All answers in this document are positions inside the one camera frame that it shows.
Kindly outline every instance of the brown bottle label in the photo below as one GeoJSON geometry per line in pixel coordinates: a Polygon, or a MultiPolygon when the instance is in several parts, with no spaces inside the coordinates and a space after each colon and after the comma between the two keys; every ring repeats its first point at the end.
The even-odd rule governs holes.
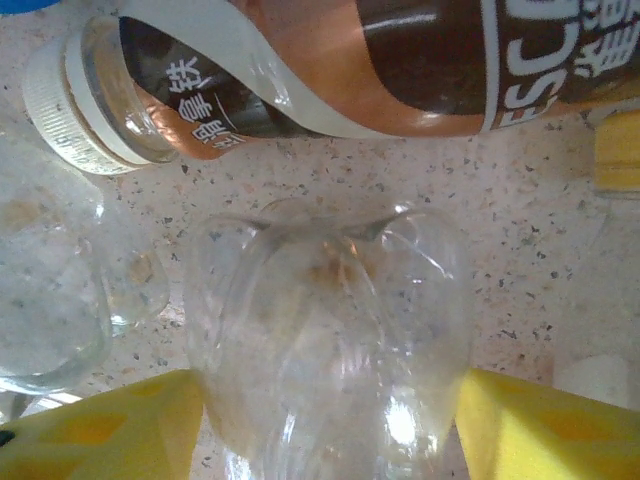
{"type": "Polygon", "coordinates": [[[358,138],[473,134],[611,98],[640,69],[640,0],[153,5],[132,2],[121,20],[127,66],[156,125],[199,158],[342,126],[358,138]],[[223,17],[244,37],[216,50],[230,31],[207,27],[223,17]]]}
{"type": "Polygon", "coordinates": [[[158,130],[182,153],[211,159],[256,138],[315,135],[163,31],[123,17],[120,36],[138,97],[158,130]]]}
{"type": "Polygon", "coordinates": [[[329,105],[401,136],[575,110],[640,67],[638,0],[233,2],[329,105]]]}

